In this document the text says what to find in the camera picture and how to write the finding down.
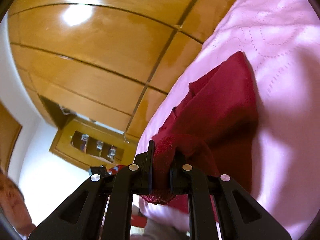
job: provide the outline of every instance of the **silver screw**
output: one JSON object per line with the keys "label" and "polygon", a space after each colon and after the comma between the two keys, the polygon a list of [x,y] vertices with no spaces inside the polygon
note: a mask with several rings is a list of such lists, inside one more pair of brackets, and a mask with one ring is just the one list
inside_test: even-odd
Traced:
{"label": "silver screw", "polygon": [[139,169],[139,166],[137,164],[131,164],[129,166],[130,171],[136,171],[137,169]]}
{"label": "silver screw", "polygon": [[189,165],[189,164],[183,165],[182,168],[183,168],[185,171],[191,171],[191,170],[192,170],[192,166]]}
{"label": "silver screw", "polygon": [[101,176],[99,174],[93,174],[91,176],[91,180],[92,181],[98,181],[101,178]]}
{"label": "silver screw", "polygon": [[223,181],[229,181],[230,180],[230,176],[227,175],[227,174],[222,174],[220,176],[220,179],[223,180]]}

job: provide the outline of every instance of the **red cloth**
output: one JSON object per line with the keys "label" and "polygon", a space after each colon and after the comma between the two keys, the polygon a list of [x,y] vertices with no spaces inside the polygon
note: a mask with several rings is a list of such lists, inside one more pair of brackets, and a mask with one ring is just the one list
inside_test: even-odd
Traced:
{"label": "red cloth", "polygon": [[155,190],[143,198],[164,204],[174,197],[168,181],[176,151],[205,174],[228,174],[250,192],[251,143],[257,124],[252,74],[244,54],[237,52],[190,83],[189,93],[152,137]]}

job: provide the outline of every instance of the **triangular cutout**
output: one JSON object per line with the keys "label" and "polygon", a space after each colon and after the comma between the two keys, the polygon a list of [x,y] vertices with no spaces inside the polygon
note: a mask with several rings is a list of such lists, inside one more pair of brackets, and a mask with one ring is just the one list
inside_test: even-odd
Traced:
{"label": "triangular cutout", "polygon": [[76,224],[80,217],[85,200],[89,192],[82,192],[61,214],[60,218],[71,224]]}
{"label": "triangular cutout", "polygon": [[261,218],[259,212],[256,211],[238,191],[234,190],[232,194],[236,200],[242,220],[245,224],[249,224]]}

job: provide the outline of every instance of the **folded red fabric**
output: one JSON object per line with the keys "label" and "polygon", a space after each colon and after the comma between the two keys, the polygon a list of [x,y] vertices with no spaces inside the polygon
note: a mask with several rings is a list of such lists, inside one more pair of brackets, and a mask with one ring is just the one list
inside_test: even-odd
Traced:
{"label": "folded red fabric", "polygon": [[155,141],[153,194],[149,203],[168,203],[170,165],[177,151],[205,174],[228,174],[251,190],[251,144],[258,124],[252,74],[245,55],[237,52],[189,84]]}

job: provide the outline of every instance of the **pink bedsheet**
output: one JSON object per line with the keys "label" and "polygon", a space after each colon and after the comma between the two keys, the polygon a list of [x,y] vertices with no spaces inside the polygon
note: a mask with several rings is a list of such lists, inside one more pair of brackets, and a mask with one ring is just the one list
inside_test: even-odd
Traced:
{"label": "pink bedsheet", "polygon": [[[320,20],[307,0],[237,0],[150,120],[137,153],[147,151],[188,84],[239,50],[252,65],[260,115],[252,195],[295,240],[320,208]],[[150,205],[141,207],[148,217],[188,227],[185,216],[175,224],[174,211]]]}

